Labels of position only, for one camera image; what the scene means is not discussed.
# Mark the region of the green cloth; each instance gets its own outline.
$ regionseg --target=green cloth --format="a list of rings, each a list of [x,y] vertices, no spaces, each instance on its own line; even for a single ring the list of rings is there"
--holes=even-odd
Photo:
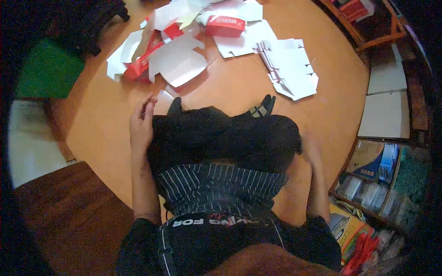
[[[66,98],[83,68],[79,56],[45,38],[28,53],[15,96]]]

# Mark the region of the hand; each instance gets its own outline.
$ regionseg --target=hand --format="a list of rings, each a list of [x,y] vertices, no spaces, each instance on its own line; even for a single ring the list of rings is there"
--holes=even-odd
[[[318,143],[313,139],[311,134],[302,136],[302,155],[312,166],[322,164],[321,152]]]
[[[146,155],[146,150],[152,142],[153,109],[157,99],[152,98],[150,93],[147,98],[137,104],[129,120],[130,147],[132,160],[142,162]]]

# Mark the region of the red packaging on shelf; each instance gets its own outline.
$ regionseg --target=red packaging on shelf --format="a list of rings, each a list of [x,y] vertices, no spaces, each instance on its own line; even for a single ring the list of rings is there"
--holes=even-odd
[[[238,38],[244,31],[245,23],[239,18],[212,15],[206,24],[206,35]]]

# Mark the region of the left hand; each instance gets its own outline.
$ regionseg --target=left hand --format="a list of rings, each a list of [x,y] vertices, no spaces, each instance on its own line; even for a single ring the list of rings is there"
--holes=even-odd
[[[135,107],[129,120],[130,147],[132,151],[132,161],[142,162],[146,156],[146,150],[153,139],[153,109],[157,99],[152,97],[152,93],[140,101]]]

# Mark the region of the orange tabletop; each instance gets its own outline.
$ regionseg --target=orange tabletop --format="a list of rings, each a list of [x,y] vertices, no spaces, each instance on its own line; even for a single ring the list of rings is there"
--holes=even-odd
[[[276,95],[272,114],[290,117],[301,134],[308,131],[317,138],[326,166],[326,181],[332,185],[358,131],[369,70],[320,7],[311,0],[258,0],[264,6],[264,19],[278,39],[304,40],[319,77],[317,94],[292,101],[275,92],[258,54],[223,59],[211,38],[204,38],[206,49],[202,51],[207,69],[183,89],[173,89],[160,75],[153,84],[111,80],[106,75],[106,59],[129,33],[140,29],[139,24],[147,15],[168,3],[126,2],[130,21],[109,24],[103,30],[102,52],[88,58],[67,99],[52,102],[53,113],[72,153],[86,161],[124,203],[132,206],[129,116],[149,92],[158,97],[155,114],[166,114],[173,98],[181,96],[184,109],[215,106],[230,116],[259,104],[266,94]],[[289,174],[291,189],[283,188],[276,196],[274,211],[286,221],[302,224],[311,169],[302,157],[295,157]]]

